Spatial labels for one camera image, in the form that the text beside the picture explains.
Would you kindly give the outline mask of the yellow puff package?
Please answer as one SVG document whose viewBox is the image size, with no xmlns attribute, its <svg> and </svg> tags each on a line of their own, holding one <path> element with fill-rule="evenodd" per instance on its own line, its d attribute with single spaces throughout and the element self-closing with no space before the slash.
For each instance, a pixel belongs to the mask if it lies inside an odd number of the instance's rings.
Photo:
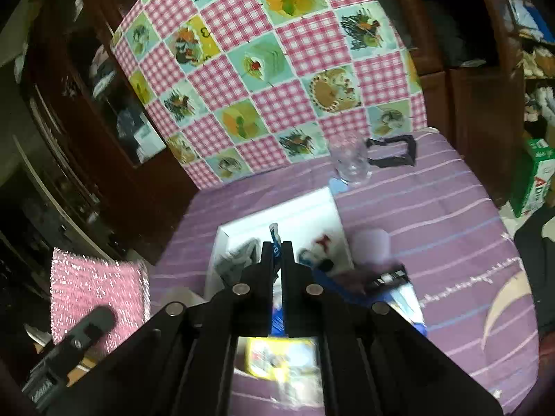
<svg viewBox="0 0 555 416">
<path fill-rule="evenodd" d="M 238 357 L 236 371 L 266 385 L 273 404 L 290 409 L 324 405 L 314 338 L 240 337 Z"/>
</svg>

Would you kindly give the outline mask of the pink glitter sponge cloth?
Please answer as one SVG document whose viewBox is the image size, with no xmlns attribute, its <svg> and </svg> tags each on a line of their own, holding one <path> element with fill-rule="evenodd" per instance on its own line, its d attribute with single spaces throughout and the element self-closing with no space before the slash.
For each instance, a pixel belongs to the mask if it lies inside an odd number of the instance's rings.
<svg viewBox="0 0 555 416">
<path fill-rule="evenodd" d="M 110 307 L 116 315 L 116 325 L 92 349 L 104 357 L 151 316 L 147 266 L 142 261 L 110 262 L 55 248 L 50 302 L 51 334 L 56 344 L 95 307 Z"/>
</svg>

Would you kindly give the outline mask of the green plaid cat pouch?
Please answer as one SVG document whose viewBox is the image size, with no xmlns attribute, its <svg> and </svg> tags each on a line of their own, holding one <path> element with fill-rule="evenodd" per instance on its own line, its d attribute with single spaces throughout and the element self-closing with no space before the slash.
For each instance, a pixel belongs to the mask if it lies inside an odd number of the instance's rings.
<svg viewBox="0 0 555 416">
<path fill-rule="evenodd" d="M 251 239 L 236 250 L 223 253 L 215 262 L 214 269 L 226 287 L 241 282 L 243 270 L 257 264 L 261 257 L 261 242 Z"/>
</svg>

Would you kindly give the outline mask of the panda plush with sunglasses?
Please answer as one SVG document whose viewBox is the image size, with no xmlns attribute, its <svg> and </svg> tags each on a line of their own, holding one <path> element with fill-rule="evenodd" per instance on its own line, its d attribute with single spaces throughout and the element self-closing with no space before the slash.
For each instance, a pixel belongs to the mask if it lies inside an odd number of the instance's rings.
<svg viewBox="0 0 555 416">
<path fill-rule="evenodd" d="M 313 240 L 308 248 L 298 251 L 300 264 L 311 269 L 317 269 L 323 273 L 329 273 L 334 269 L 335 263 L 330 256 L 332 239 L 328 234 L 322 234 Z"/>
</svg>

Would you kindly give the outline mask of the white shallow box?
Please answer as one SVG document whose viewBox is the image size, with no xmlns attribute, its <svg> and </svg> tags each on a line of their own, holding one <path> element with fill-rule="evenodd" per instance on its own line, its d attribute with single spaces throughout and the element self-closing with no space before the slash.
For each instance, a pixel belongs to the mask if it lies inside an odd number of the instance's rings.
<svg viewBox="0 0 555 416">
<path fill-rule="evenodd" d="M 322 253 L 324 249 L 316 241 L 329 237 L 329 257 L 334 262 L 331 275 L 354 268 L 334 196 L 328 187 L 324 187 L 221 225 L 214 239 L 204 298 L 209 299 L 224 288 L 215 269 L 217 262 L 248 241 L 271 241 L 269 225 L 272 223 L 277 224 L 280 239 L 292 244 L 294 254 L 303 249 Z"/>
</svg>

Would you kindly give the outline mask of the purple striped tablecloth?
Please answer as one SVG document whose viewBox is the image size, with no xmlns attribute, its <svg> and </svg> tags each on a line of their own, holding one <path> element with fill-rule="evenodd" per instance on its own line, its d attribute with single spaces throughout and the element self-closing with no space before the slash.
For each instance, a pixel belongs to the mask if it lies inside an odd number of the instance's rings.
<svg viewBox="0 0 555 416">
<path fill-rule="evenodd" d="M 448 141 L 433 129 L 414 137 L 414 166 L 379 169 L 336 196 L 342 226 L 390 234 L 429 339 L 511 413 L 531 392 L 539 363 L 533 299 L 507 295 L 524 281 L 518 250 Z M 332 162 L 320 158 L 199 192 L 152 271 L 152 309 L 178 288 L 203 291 L 221 225 L 325 187 L 334 174 Z"/>
</svg>

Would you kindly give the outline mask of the clear drinking glass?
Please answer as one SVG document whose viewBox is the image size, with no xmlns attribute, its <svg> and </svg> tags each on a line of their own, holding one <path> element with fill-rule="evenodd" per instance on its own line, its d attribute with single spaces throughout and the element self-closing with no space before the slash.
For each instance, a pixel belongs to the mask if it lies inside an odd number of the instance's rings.
<svg viewBox="0 0 555 416">
<path fill-rule="evenodd" d="M 339 178 L 347 185 L 366 182 L 372 172 L 366 139 L 358 132 L 343 131 L 328 138 L 328 151 Z"/>
</svg>

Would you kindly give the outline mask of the black plastic clip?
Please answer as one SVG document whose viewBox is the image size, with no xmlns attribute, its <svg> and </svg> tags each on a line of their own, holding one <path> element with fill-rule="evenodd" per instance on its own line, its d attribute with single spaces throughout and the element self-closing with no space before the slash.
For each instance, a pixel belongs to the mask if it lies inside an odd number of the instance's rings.
<svg viewBox="0 0 555 416">
<path fill-rule="evenodd" d="M 411 166 L 417 162 L 417 142 L 411 134 L 373 139 L 364 142 L 370 166 L 392 168 Z"/>
</svg>

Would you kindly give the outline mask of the dark wooden cabinet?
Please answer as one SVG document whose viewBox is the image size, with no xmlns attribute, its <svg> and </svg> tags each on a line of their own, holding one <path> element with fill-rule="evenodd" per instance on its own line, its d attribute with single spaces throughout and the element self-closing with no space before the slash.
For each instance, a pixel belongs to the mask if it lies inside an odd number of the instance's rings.
<svg viewBox="0 0 555 416">
<path fill-rule="evenodd" d="M 156 263 L 196 193 L 109 43 L 134 0 L 42 0 L 21 83 L 37 128 L 108 246 Z"/>
</svg>

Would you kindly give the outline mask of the pink checkered picture cloth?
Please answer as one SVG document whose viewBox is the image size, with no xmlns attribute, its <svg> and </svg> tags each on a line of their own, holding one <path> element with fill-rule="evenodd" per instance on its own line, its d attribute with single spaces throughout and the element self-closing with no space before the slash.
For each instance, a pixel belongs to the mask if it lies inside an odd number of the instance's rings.
<svg viewBox="0 0 555 416">
<path fill-rule="evenodd" d="M 199 189 L 427 124 L 378 0 L 137 0 L 111 49 Z"/>
</svg>

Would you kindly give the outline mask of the green white cardboard box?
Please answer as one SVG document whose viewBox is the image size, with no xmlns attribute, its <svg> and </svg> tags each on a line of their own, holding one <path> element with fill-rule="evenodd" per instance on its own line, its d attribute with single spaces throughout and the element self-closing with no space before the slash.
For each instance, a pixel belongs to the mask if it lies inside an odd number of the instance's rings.
<svg viewBox="0 0 555 416">
<path fill-rule="evenodd" d="M 542 207 L 553 176 L 554 149 L 544 139 L 525 139 L 509 198 L 515 217 L 532 214 Z"/>
</svg>

